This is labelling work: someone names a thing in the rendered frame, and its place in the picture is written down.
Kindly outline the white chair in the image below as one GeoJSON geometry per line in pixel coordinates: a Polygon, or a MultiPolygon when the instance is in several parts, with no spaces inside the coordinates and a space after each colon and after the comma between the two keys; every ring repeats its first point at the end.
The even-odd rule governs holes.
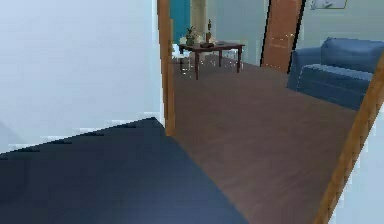
{"type": "Polygon", "coordinates": [[[187,50],[182,50],[178,44],[172,45],[172,59],[179,64],[179,70],[186,75],[191,70],[191,55],[187,50]]]}

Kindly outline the dark red wooden table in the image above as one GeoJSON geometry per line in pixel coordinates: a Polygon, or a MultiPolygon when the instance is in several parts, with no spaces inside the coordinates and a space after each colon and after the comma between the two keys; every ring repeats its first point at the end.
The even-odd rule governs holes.
{"type": "Polygon", "coordinates": [[[195,79],[199,79],[199,63],[200,63],[200,54],[206,53],[206,52],[215,52],[217,51],[219,53],[219,63],[222,62],[222,53],[224,50],[237,50],[237,67],[236,72],[240,71],[241,67],[241,58],[242,58],[242,51],[244,44],[237,44],[237,43],[229,43],[229,42],[222,42],[221,44],[214,44],[214,47],[211,48],[202,48],[200,47],[201,43],[193,44],[192,46],[187,46],[186,44],[179,44],[179,47],[182,50],[187,50],[190,52],[193,52],[195,54],[194,59],[194,67],[195,67],[195,79]]]}

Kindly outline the green house plant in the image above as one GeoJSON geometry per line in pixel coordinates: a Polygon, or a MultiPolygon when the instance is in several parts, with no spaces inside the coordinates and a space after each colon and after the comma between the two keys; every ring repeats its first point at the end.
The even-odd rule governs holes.
{"type": "Polygon", "coordinates": [[[186,45],[192,46],[195,42],[195,38],[196,38],[195,27],[191,26],[190,28],[187,29],[186,45]]]}

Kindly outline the teal curtain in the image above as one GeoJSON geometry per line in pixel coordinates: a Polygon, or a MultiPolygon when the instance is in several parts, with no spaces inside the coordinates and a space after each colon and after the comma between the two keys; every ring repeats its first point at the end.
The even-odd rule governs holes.
{"type": "Polygon", "coordinates": [[[173,20],[173,40],[178,43],[190,27],[191,0],[170,0],[170,18],[173,20]]]}

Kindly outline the brown wooden room door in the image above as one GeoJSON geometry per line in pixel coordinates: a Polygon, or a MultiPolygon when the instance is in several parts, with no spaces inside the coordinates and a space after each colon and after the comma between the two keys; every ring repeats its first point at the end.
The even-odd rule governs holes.
{"type": "Polygon", "coordinates": [[[261,66],[287,73],[305,0],[269,0],[261,66]]]}

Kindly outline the blue sofa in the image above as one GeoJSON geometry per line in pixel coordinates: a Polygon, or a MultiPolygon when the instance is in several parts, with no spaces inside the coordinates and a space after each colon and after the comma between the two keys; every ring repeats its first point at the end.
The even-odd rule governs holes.
{"type": "Polygon", "coordinates": [[[383,52],[384,41],[331,37],[295,49],[287,87],[358,111],[383,52]]]}

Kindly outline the framed wall picture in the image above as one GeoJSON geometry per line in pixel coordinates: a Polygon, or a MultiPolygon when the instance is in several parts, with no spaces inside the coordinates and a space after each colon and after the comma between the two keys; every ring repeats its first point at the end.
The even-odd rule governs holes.
{"type": "Polygon", "coordinates": [[[344,9],[347,1],[348,0],[312,0],[310,9],[344,9]]]}

